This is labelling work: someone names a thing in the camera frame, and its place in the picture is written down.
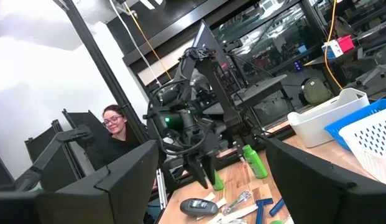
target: green cap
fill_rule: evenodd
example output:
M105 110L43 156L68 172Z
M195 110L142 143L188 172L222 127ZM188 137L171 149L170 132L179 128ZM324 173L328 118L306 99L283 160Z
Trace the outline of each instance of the green cap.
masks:
M248 153L251 152L253 149L250 147L250 145L245 145L244 147L242 147L242 150L244 151L244 153Z
M275 221L272 221L270 224L283 224L283 221L275 220Z

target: white basket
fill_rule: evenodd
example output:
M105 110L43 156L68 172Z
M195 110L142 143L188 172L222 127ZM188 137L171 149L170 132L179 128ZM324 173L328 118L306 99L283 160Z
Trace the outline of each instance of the white basket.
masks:
M361 166L386 184L386 109L339 131Z
M367 105L369 102L366 93L347 88L342 90L339 96L303 114L289 113L288 121L306 147L315 147L333 140L324 130L327 125Z

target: plastic bin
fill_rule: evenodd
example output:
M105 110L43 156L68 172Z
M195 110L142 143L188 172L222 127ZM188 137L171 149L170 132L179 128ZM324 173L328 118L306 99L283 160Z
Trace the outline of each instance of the plastic bin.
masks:
M340 119L339 121L336 121L335 123L332 123L326 126L324 129L336 140L336 142L340 146L350 151L350 148L346 144L345 140L343 140L342 136L339 135L339 131L349 124L352 124L358 120L366 118L372 114L378 113L379 111L382 111L384 109L386 109L386 99L378 100L372 103L371 105L366 106L365 108L362 108Z
M296 135L306 147L315 147L332 141L332 136L324 127L369 105L367 94L347 88L339 96L322 103L315 108L298 114L288 114L288 121Z
M370 105L364 110L375 114L342 128L343 137L361 166L376 179L386 184L386 109L382 111Z

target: black pole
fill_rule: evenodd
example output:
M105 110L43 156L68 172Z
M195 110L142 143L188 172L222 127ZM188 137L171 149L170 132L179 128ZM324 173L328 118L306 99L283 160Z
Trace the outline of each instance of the black pole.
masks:
M149 140L147 133L143 124L140 122L139 117L137 116L135 110L133 109L131 102L126 97L124 91L122 90L117 78L115 77L113 71L108 65L106 59L101 53L97 43L94 41L93 36L85 24L85 21L81 17L80 12L78 12L76 6L72 0L54 0L61 9L63 9L71 23L73 24L74 29L76 30L78 36L84 43L86 49L88 49L89 54L91 55L94 63L96 64L101 76L106 82L108 88L110 89L113 97L117 101L118 105L122 107L122 111L128 120L128 125L131 126L134 134L136 135L140 144L145 143Z

